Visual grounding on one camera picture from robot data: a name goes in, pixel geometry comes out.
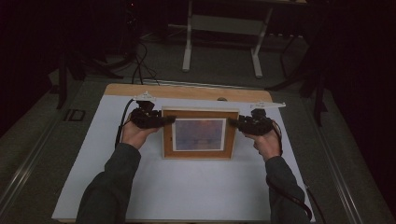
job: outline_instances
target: wooden board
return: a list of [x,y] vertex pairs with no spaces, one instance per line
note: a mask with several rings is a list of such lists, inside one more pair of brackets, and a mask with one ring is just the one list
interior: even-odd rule
[[179,86],[149,86],[131,84],[109,84],[105,95],[134,96],[148,91],[154,97],[213,100],[220,97],[227,101],[256,103],[259,101],[272,102],[268,91],[252,91],[239,89],[215,89],[204,87],[179,87]]

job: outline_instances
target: table leg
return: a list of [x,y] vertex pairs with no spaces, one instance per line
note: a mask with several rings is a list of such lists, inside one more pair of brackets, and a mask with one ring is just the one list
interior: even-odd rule
[[262,68],[260,66],[259,51],[260,48],[262,47],[262,41],[264,40],[265,31],[267,30],[268,22],[271,18],[272,11],[273,8],[269,7],[267,11],[267,15],[265,17],[265,21],[262,23],[262,29],[260,30],[259,33],[259,40],[257,42],[257,45],[254,49],[251,49],[251,59],[253,61],[254,73],[256,75],[256,78],[262,78]]
[[189,1],[189,16],[187,18],[187,44],[186,49],[184,50],[184,59],[183,59],[183,72],[190,71],[190,60],[191,60],[191,20],[192,20],[192,0]]

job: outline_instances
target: table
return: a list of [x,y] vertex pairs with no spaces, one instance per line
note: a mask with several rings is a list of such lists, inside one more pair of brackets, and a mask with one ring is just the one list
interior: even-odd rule
[[[158,105],[210,105],[240,108],[247,115],[249,105],[272,101],[266,91],[246,91],[170,86],[110,84],[93,118],[76,162],[64,184],[52,218],[73,222],[84,189],[101,171],[114,148],[120,115],[131,96],[148,91]],[[220,97],[228,101],[217,101]],[[296,160],[277,108],[267,109],[283,133],[283,157],[304,189]],[[162,132],[148,137],[140,149],[142,160],[134,178],[128,221],[264,221],[270,218],[264,162],[240,132],[235,137],[230,161],[164,160]]]
[[258,40],[254,48],[251,49],[251,59],[253,61],[253,67],[255,76],[257,78],[262,77],[262,68],[259,60],[259,51],[262,47],[262,41],[265,37],[265,32],[268,27],[268,22],[271,18],[274,10],[274,4],[294,4],[304,5],[305,0],[252,0],[252,1],[239,1],[241,4],[246,2],[255,2],[269,4],[265,11],[265,17],[263,21],[255,20],[242,20],[236,18],[225,18],[216,16],[197,15],[192,11],[193,0],[189,0],[188,19],[187,19],[187,43],[184,51],[182,70],[184,72],[190,71],[191,63],[191,32],[194,30],[205,30],[215,31],[224,33],[233,33],[241,35],[257,35]]

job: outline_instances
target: gray sleeve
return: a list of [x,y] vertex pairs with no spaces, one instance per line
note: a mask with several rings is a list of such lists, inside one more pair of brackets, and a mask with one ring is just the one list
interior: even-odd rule
[[[296,178],[282,157],[273,157],[265,163],[267,178],[277,188],[304,201],[304,192],[297,185]],[[309,223],[305,210],[298,204],[269,189],[271,223]]]
[[134,175],[139,166],[139,151],[119,143],[105,170],[85,189],[76,223],[124,223]]

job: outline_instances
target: wooden frame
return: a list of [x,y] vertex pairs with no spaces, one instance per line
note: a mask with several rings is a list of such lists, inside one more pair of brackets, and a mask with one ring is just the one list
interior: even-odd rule
[[163,107],[163,116],[176,116],[163,127],[163,157],[166,159],[229,160],[233,155],[239,110],[229,108]]

